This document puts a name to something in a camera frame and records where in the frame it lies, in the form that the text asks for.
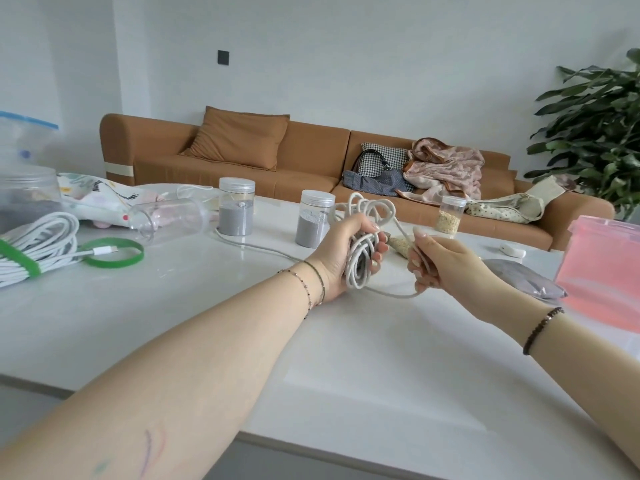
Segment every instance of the gray pouch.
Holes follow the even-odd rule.
[[[508,259],[485,259],[484,263],[502,281],[533,298],[555,303],[567,297],[564,288],[519,262]]]

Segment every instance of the fingernail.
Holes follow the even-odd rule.
[[[418,226],[413,228],[413,235],[416,237],[427,237],[427,234]]]

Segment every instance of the hand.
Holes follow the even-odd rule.
[[[494,275],[476,254],[462,242],[432,237],[414,228],[415,243],[433,261],[436,276],[430,276],[415,250],[409,252],[409,271],[416,275],[415,290],[442,288],[462,306],[484,319],[492,300],[510,293],[513,288]]]
[[[349,240],[359,231],[378,233],[380,242],[372,256],[370,270],[372,273],[377,273],[380,270],[383,254],[389,250],[389,246],[387,245],[387,236],[380,232],[379,227],[364,214],[354,214],[334,224],[316,252],[311,254],[308,259],[318,268],[318,272],[324,279],[324,301],[331,301],[347,290],[343,274],[351,245]]]

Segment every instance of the left hand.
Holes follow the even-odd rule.
[[[372,256],[370,270],[377,273],[380,270],[383,255],[389,250],[387,236],[380,232],[380,228],[373,224],[364,214],[354,214],[334,224],[316,251],[309,256],[308,261],[318,268],[324,279],[326,289],[324,301],[331,301],[347,290],[344,280],[344,268],[347,265],[347,254],[351,246],[350,238],[359,231],[378,233],[380,242]]]

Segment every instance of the bracelet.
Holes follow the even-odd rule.
[[[316,269],[316,266],[314,266],[313,264],[309,263],[309,261],[302,261],[304,264],[307,264],[309,266],[311,266],[311,269],[313,269],[317,276],[318,279],[320,280],[320,284],[322,285],[322,297],[320,298],[320,303],[318,303],[318,305],[322,305],[324,302],[324,297],[326,295],[326,290],[324,289],[324,281],[322,279],[322,276],[320,275],[320,272]]]
[[[529,352],[531,350],[531,346],[533,345],[533,342],[536,341],[536,339],[540,335],[540,332],[544,330],[544,328],[547,326],[547,323],[551,322],[553,317],[555,317],[558,313],[564,313],[564,309],[561,306],[558,306],[557,308],[554,308],[553,310],[551,310],[547,314],[547,316],[545,316],[542,319],[542,322],[540,322],[540,324],[537,327],[535,327],[535,329],[531,332],[531,335],[527,339],[526,343],[524,344],[524,347],[522,348],[522,353],[524,355],[531,355]]]
[[[307,284],[304,281],[302,281],[302,278],[300,278],[298,273],[290,269],[281,269],[280,271],[278,271],[278,274],[283,273],[284,271],[286,271],[287,273],[293,274],[298,279],[298,281],[302,283],[302,286],[305,287],[305,291],[307,292],[307,297],[309,298],[309,309],[307,310],[307,315],[308,315],[309,312],[311,311],[311,308],[313,307],[313,303],[311,302],[311,293],[309,293],[309,286],[307,286]]]

